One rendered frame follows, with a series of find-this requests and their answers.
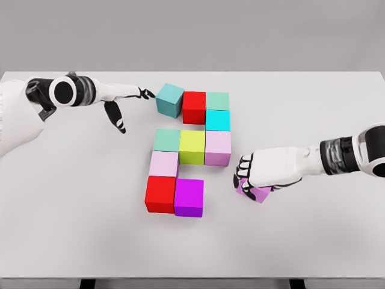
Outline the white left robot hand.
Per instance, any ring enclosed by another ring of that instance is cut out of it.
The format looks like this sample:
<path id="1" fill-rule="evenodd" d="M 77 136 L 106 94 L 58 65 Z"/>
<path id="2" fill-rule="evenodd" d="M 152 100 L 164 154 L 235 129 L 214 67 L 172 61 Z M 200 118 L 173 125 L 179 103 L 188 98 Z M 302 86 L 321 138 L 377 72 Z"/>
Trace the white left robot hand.
<path id="1" fill-rule="evenodd" d="M 113 124 L 122 134 L 126 133 L 123 116 L 116 102 L 119 98 L 138 98 L 146 99 L 155 98 L 155 95 L 148 89 L 144 89 L 129 84 L 103 84 L 97 85 L 97 98 L 104 102 L 106 114 Z"/>

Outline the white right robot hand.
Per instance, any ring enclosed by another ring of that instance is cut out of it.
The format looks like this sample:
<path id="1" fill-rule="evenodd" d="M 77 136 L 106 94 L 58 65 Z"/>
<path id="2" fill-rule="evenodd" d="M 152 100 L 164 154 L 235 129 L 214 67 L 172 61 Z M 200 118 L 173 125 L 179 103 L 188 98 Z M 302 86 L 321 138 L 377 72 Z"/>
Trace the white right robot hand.
<path id="1" fill-rule="evenodd" d="M 247 187 L 271 187 L 271 191 L 289 187 L 302 180 L 297 168 L 299 148 L 272 148 L 256 150 L 239 159 L 234 177 L 248 178 Z"/>

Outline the orchid pink cube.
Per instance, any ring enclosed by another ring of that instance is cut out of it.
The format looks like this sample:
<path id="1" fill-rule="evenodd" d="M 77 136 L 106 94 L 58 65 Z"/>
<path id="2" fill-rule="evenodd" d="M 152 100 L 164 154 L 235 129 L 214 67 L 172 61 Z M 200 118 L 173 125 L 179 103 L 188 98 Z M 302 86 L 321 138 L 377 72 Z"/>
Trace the orchid pink cube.
<path id="1" fill-rule="evenodd" d="M 234 187 L 236 189 L 236 192 L 248 197 L 249 199 L 262 203 L 267 196 L 270 194 L 271 187 L 247 187 L 246 190 L 244 190 L 243 185 L 249 185 L 248 178 L 238 178 L 234 177 L 233 180 Z"/>

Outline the teal cube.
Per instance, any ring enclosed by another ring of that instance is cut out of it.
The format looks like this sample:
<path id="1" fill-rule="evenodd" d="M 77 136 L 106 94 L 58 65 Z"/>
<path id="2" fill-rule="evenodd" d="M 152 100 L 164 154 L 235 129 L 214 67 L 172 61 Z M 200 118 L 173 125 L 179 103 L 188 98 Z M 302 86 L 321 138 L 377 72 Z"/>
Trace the teal cube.
<path id="1" fill-rule="evenodd" d="M 181 87 L 165 83 L 155 98 L 158 112 L 174 119 L 178 118 L 184 91 Z"/>

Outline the lilac cube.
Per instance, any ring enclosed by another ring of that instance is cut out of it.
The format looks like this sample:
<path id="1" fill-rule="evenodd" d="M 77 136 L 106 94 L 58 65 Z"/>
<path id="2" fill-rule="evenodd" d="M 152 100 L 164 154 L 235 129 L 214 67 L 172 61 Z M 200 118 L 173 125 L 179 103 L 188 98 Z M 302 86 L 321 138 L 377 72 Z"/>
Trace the lilac cube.
<path id="1" fill-rule="evenodd" d="M 206 131 L 205 165 L 226 167 L 231 153 L 230 131 Z"/>

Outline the mint green cube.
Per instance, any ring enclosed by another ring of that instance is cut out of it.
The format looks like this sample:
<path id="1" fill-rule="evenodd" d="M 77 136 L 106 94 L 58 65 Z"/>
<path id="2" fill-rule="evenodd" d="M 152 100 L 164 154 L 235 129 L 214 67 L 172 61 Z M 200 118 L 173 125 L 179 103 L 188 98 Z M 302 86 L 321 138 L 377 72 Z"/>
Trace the mint green cube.
<path id="1" fill-rule="evenodd" d="M 207 92 L 206 93 L 206 109 L 229 111 L 229 93 L 226 92 Z"/>
<path id="2" fill-rule="evenodd" d="M 179 152 L 180 130 L 157 129 L 153 145 L 154 151 Z"/>

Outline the cyan cube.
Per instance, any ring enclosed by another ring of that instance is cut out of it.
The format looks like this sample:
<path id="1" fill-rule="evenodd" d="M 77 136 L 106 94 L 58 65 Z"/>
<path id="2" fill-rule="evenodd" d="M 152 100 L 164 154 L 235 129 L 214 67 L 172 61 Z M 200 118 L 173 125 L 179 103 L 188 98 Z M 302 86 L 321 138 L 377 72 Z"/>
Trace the cyan cube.
<path id="1" fill-rule="evenodd" d="M 230 131 L 230 111 L 207 110 L 205 128 L 207 131 Z"/>

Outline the red cube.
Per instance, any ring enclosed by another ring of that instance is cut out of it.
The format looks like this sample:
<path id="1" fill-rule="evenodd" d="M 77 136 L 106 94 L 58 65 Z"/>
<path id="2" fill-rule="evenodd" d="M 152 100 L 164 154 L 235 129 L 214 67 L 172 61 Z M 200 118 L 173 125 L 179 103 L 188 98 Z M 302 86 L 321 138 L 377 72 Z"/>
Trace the red cube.
<path id="1" fill-rule="evenodd" d="M 149 213 L 174 214 L 175 177 L 149 176 L 144 203 Z"/>
<path id="2" fill-rule="evenodd" d="M 183 124 L 204 125 L 206 122 L 206 93 L 185 91 L 182 101 Z"/>

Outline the yellow-green cube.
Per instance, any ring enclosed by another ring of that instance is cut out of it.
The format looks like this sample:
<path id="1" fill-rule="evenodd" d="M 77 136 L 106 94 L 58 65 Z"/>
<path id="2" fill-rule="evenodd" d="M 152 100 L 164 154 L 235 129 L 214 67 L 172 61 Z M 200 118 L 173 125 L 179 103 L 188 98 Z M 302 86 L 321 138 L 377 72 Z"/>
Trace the yellow-green cube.
<path id="1" fill-rule="evenodd" d="M 181 130 L 179 144 L 179 161 L 181 164 L 204 165 L 204 131 Z"/>

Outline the pale pink cube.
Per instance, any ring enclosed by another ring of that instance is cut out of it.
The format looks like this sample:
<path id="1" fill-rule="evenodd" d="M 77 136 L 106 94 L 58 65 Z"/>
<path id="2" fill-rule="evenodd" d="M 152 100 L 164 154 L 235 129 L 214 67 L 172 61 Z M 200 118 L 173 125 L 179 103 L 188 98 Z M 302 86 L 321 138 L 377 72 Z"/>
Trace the pale pink cube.
<path id="1" fill-rule="evenodd" d="M 179 153 L 153 151 L 150 162 L 150 176 L 178 177 Z"/>

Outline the magenta cube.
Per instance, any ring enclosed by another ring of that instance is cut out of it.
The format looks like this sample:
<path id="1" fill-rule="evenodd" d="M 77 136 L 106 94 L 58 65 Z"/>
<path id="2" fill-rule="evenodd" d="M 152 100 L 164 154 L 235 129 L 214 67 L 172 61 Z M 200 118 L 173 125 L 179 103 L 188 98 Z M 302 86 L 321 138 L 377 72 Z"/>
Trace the magenta cube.
<path id="1" fill-rule="evenodd" d="M 174 213 L 179 217 L 202 217 L 204 180 L 177 178 Z"/>

